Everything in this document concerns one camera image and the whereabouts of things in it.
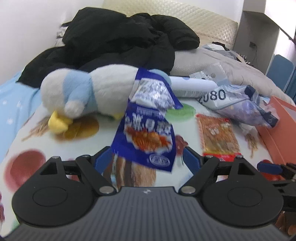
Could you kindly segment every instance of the cream quilted headboard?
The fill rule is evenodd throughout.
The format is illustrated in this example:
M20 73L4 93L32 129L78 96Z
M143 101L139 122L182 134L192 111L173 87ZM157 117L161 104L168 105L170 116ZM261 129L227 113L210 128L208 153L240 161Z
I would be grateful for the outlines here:
M200 46L215 41L232 49L237 35L237 22L185 3L170 0L105 0L102 7L127 16L146 12L176 17L196 32Z

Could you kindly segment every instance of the stuffed duck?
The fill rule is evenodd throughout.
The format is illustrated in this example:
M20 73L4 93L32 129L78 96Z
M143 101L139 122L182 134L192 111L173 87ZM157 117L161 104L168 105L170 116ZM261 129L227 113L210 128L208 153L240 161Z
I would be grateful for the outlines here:
M90 73L74 69L57 69L49 73L40 91L43 105L52 113L48 121L50 131L63 133L73 119L93 112L122 118L137 71L133 66L112 64ZM157 69L150 71L170 84L166 73Z

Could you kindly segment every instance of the beige comforter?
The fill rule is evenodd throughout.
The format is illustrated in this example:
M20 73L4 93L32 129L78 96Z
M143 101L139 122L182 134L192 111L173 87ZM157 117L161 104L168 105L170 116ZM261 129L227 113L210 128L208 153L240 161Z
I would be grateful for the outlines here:
M263 96L274 95L295 106L293 100L259 70L201 47L191 51L176 51L175 64L170 74L187 76L217 62L221 64L232 84L251 85Z

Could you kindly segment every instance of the silver screw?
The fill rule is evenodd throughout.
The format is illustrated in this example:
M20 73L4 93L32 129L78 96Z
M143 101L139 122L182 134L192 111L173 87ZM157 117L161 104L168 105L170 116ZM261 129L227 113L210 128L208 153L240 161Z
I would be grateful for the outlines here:
M181 192L185 194L195 193L196 189L192 186L185 186L181 188Z
M114 188L110 186L103 186L99 189L99 191L103 194L110 194L114 192Z

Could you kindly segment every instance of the black jacket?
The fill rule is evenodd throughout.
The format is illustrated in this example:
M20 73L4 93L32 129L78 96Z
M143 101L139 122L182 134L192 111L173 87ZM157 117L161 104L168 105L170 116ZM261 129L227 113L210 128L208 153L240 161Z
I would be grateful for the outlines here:
M169 73L175 50L199 46L199 37L181 20L164 15L126 15L100 8L79 10L63 37L64 47L45 50L24 69L19 82L40 87L59 68L87 72L108 64L127 64Z

